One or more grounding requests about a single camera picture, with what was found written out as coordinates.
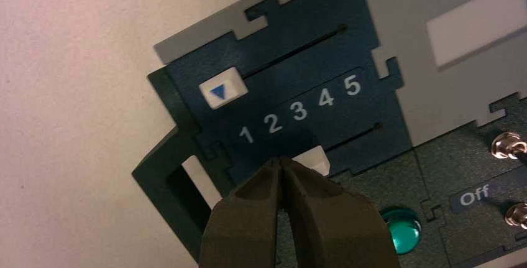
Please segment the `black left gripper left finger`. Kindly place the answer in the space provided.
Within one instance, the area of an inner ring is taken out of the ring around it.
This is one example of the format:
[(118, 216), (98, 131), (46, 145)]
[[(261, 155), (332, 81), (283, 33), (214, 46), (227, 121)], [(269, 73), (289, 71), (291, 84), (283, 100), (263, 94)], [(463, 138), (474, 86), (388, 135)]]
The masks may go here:
[(281, 184), (282, 165), (272, 158), (214, 206), (200, 267), (275, 267)]

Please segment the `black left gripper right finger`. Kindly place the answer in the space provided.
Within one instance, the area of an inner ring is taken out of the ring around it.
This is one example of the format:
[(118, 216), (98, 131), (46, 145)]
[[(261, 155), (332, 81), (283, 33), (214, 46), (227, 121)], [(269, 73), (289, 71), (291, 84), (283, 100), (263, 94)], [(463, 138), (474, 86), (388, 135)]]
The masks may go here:
[(399, 267), (388, 227), (366, 197), (288, 157), (282, 192), (298, 267)]

